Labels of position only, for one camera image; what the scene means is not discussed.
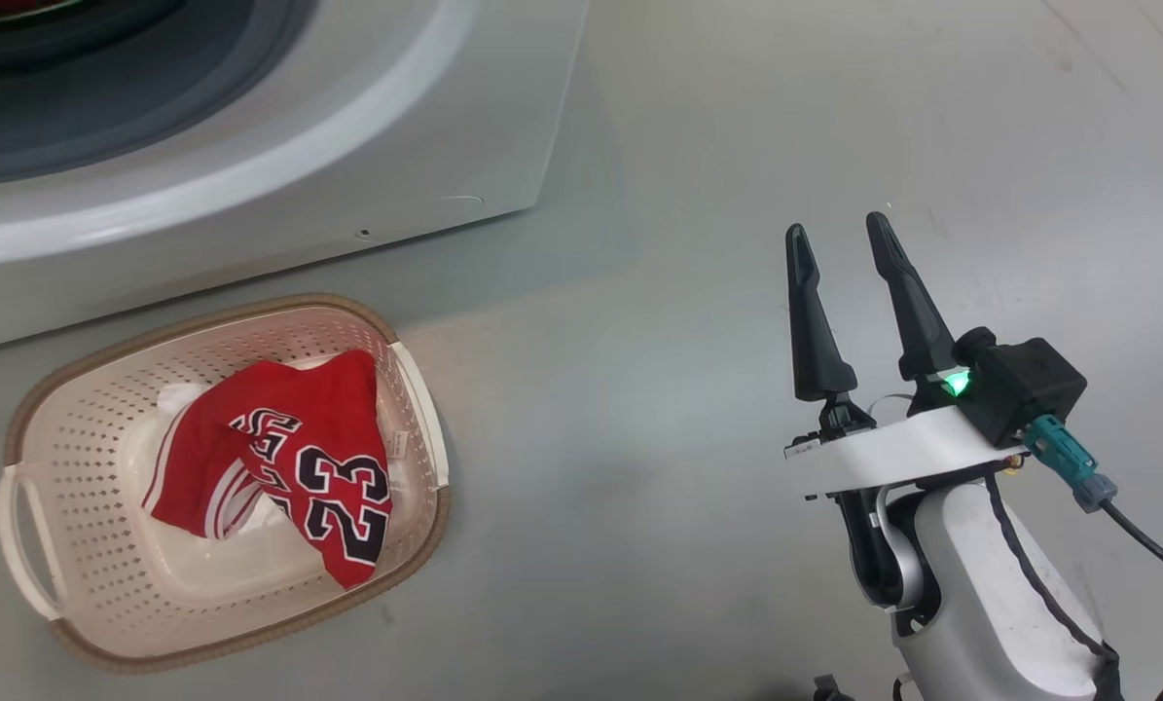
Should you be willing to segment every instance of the white washing machine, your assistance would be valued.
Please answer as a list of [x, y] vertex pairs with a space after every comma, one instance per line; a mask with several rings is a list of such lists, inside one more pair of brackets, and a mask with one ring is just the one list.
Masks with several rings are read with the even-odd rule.
[[587, 0], [0, 22], [0, 343], [534, 205]]

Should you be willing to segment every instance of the laundry basket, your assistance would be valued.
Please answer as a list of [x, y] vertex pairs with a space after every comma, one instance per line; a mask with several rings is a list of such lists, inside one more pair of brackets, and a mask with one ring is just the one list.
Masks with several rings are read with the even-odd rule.
[[[213, 385], [262, 359], [312, 367], [355, 348], [377, 363], [395, 502], [371, 581], [344, 593], [266, 498], [227, 541], [145, 514], [163, 386]], [[60, 369], [15, 414], [6, 459], [0, 536], [15, 584], [66, 649], [117, 673], [226, 656], [366, 602], [429, 559], [450, 505], [438, 416], [412, 356], [372, 310], [320, 294], [202, 316]], [[43, 564], [24, 546], [21, 501]]]

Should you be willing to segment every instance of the basket handle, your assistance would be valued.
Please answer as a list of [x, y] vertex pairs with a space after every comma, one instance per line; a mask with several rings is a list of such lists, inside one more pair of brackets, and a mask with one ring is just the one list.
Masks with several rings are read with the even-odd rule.
[[[2, 542], [2, 556], [10, 568], [10, 578], [15, 579], [15, 585], [20, 586], [23, 598], [33, 605], [35, 611], [50, 621], [62, 617], [62, 605], [55, 598], [45, 593], [40, 585], [33, 565], [28, 563], [27, 553], [23, 550], [23, 536], [20, 532], [20, 501], [17, 492], [20, 488], [28, 498], [28, 507], [33, 509], [33, 521], [37, 527], [40, 546], [44, 550], [45, 561], [49, 570], [57, 572], [57, 551], [52, 549], [52, 538], [49, 529], [42, 528], [44, 522], [44, 510], [40, 507], [40, 493], [30, 480], [24, 479], [20, 473], [20, 465], [8, 465], [2, 473], [0, 482], [0, 541]], [[52, 586], [59, 598], [65, 598], [65, 589], [60, 578], [52, 578]]]
[[434, 466], [435, 479], [440, 487], [447, 487], [450, 482], [449, 466], [447, 462], [447, 444], [443, 443], [443, 427], [438, 422], [438, 409], [434, 408], [434, 399], [426, 386], [426, 378], [421, 377], [421, 370], [416, 367], [416, 360], [402, 342], [391, 343], [391, 350], [399, 360], [399, 367], [404, 375], [408, 378], [408, 400], [412, 400], [413, 410], [418, 421], [421, 422], [422, 438], [426, 439], [426, 452], [429, 453], [430, 463]]

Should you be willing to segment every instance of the blue connector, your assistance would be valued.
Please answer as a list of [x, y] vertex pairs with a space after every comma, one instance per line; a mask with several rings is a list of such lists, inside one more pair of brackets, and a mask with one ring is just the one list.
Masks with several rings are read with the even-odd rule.
[[1022, 444], [1032, 456], [1065, 479], [1075, 492], [1075, 501], [1087, 514], [1100, 510], [1100, 502], [1113, 499], [1119, 492], [1110, 478], [1097, 474], [1099, 463], [1053, 414], [1035, 419]]

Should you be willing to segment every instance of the washing machine drum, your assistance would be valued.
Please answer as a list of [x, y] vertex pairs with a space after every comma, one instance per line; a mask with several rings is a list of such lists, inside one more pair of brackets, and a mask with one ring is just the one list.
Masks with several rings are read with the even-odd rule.
[[149, 146], [286, 55], [319, 0], [0, 0], [0, 183]]

